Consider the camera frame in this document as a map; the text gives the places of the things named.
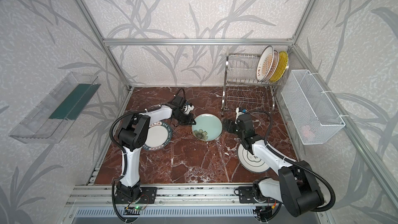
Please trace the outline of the mint green flower plate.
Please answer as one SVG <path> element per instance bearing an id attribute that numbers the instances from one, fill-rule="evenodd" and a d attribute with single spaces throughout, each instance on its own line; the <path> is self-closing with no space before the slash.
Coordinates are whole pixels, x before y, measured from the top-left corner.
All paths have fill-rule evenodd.
<path id="1" fill-rule="evenodd" d="M 195 125 L 192 125 L 193 135 L 205 142 L 213 141 L 222 133 L 221 120 L 212 114 L 202 114 L 195 118 Z"/>

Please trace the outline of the orange sunburst plate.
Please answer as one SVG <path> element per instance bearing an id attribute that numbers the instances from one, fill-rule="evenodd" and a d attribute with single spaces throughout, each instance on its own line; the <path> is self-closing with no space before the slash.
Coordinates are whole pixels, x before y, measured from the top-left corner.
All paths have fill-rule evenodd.
<path id="1" fill-rule="evenodd" d="M 258 82 L 262 82 L 268 76 L 271 71 L 274 62 L 274 48 L 273 46 L 267 46 L 258 61 L 256 67 L 256 79 Z"/>
<path id="2" fill-rule="evenodd" d="M 277 69 L 278 63 L 279 63 L 279 52 L 275 50 L 274 51 L 274 60 L 273 60 L 272 66 L 271 66 L 271 70 L 268 73 L 268 75 L 265 77 L 265 82 L 269 81 L 270 78 L 273 76 L 273 74 L 275 73 L 275 71 Z"/>

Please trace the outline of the yellow grid plate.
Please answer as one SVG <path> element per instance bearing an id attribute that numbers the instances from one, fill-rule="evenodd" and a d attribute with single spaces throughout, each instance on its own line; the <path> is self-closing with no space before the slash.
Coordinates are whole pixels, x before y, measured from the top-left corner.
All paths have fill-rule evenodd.
<path id="1" fill-rule="evenodd" d="M 270 82 L 275 83 L 279 79 L 282 78 L 282 76 L 287 68 L 288 60 L 289 60 L 288 54 L 286 51 L 279 52 L 279 62 L 278 62 L 278 65 L 277 65 L 277 68 L 276 68 L 274 74 L 269 79 Z"/>

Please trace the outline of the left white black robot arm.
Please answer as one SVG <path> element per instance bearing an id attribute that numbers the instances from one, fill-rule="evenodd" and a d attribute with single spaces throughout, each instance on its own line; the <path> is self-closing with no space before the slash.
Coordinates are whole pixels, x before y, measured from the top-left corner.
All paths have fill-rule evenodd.
<path id="1" fill-rule="evenodd" d="M 150 125 L 176 119 L 180 125 L 196 124 L 192 111 L 194 105 L 184 97 L 175 96 L 168 103 L 152 109 L 128 112 L 117 118 L 111 125 L 109 137 L 122 151 L 122 171 L 117 179 L 116 194 L 128 201 L 136 201 L 141 196 L 139 162 Z"/>

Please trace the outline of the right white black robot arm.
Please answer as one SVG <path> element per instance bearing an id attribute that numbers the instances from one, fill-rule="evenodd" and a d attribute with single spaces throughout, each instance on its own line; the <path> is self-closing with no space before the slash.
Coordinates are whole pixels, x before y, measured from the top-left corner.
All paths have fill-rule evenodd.
<path id="1" fill-rule="evenodd" d="M 318 182 L 329 186 L 320 175 L 312 171 L 306 161 L 297 162 L 274 148 L 268 142 L 273 119 L 270 117 L 265 136 L 256 133 L 252 117 L 242 113 L 235 120 L 222 121 L 223 130 L 235 134 L 240 139 L 243 148 L 250 154 L 265 162 L 277 175 L 278 180 L 262 179 L 253 183 L 256 200 L 273 198 L 285 206 L 294 217 L 306 212 L 322 212 L 325 204 L 324 196 Z"/>

